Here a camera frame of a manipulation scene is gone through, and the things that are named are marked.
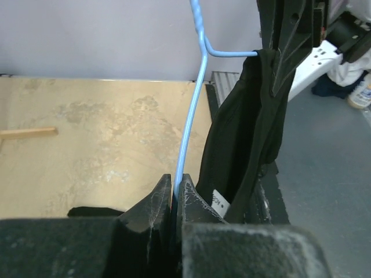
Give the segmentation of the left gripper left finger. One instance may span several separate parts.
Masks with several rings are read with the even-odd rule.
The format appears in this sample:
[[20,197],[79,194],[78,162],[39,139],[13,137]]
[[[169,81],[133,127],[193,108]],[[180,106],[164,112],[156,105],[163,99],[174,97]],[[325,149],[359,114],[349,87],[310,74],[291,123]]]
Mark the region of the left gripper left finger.
[[172,277],[171,177],[117,217],[1,221],[2,277]]

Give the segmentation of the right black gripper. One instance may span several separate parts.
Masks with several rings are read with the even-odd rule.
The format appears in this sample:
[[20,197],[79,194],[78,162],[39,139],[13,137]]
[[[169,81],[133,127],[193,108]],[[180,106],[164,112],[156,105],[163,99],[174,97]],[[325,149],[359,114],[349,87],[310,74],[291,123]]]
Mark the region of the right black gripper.
[[313,43],[326,38],[330,0],[257,1],[263,48],[275,56],[271,63],[271,95],[294,76],[312,51]]

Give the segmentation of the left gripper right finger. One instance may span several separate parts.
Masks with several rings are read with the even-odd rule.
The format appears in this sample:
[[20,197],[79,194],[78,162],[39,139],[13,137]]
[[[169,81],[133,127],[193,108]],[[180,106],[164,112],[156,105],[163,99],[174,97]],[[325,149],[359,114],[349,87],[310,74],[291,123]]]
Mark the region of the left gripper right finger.
[[331,277],[312,234],[292,225],[229,224],[196,192],[179,185],[177,239],[182,277]]

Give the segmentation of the black printed t shirt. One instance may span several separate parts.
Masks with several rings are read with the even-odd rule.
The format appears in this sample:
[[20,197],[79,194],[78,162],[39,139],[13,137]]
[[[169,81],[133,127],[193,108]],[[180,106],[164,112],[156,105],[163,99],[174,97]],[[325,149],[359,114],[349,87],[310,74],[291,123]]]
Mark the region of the black printed t shirt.
[[264,170],[274,165],[281,147],[293,82],[289,75],[277,94],[271,93],[277,55],[262,49],[244,61],[206,139],[194,189],[206,207],[215,200],[226,200],[223,220],[230,224],[261,223],[263,200],[257,191]]

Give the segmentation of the light blue wire hanger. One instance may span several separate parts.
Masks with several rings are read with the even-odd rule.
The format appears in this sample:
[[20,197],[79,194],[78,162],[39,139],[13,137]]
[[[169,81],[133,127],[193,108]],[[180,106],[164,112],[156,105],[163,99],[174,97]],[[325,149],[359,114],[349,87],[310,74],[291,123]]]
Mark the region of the light blue wire hanger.
[[188,114],[185,121],[185,126],[183,130],[183,135],[180,143],[180,150],[177,159],[176,172],[174,177],[173,186],[173,201],[178,202],[180,197],[180,183],[183,178],[184,164],[186,161],[186,154],[188,143],[191,134],[192,123],[194,121],[195,111],[197,108],[197,103],[199,100],[199,95],[201,92],[201,87],[203,84],[203,79],[205,77],[206,68],[208,64],[208,57],[219,57],[219,58],[236,58],[236,57],[256,57],[256,51],[249,52],[224,52],[215,50],[212,48],[206,34],[205,27],[203,23],[202,10],[198,0],[190,0],[191,11],[194,19],[195,31],[198,37],[198,45],[201,52],[201,64],[198,71],[198,76],[195,82],[195,89],[191,98],[190,106],[188,109]]

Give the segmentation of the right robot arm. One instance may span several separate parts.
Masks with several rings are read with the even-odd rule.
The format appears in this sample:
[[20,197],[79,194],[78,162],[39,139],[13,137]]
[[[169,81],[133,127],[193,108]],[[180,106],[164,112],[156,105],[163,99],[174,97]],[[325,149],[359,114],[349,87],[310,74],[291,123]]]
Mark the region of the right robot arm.
[[295,96],[370,46],[370,1],[257,1],[257,7],[262,87],[272,98]]

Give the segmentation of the plastic bottle with label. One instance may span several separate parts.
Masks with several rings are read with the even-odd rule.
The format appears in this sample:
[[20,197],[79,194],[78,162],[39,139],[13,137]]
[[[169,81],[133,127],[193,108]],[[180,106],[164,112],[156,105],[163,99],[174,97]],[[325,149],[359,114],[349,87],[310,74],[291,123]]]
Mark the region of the plastic bottle with label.
[[348,96],[347,102],[356,109],[365,109],[370,105],[370,73],[365,75],[360,84]]

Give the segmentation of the aluminium extrusion frame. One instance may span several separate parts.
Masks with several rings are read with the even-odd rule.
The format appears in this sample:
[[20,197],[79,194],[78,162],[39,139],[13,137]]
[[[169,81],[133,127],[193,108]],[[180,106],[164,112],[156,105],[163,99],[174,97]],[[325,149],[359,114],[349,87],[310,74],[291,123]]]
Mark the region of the aluminium extrusion frame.
[[228,97],[229,93],[237,83],[239,77],[239,72],[212,72],[212,83],[215,88],[218,107],[220,107],[225,99]]

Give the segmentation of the wooden clothes rack frame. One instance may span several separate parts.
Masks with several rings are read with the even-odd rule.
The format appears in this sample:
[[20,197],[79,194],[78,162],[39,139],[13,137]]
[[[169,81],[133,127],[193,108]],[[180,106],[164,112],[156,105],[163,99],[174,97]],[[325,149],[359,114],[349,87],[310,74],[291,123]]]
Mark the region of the wooden clothes rack frame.
[[48,137],[56,136],[58,134],[59,131],[57,127],[1,130],[1,149],[3,148],[6,140]]

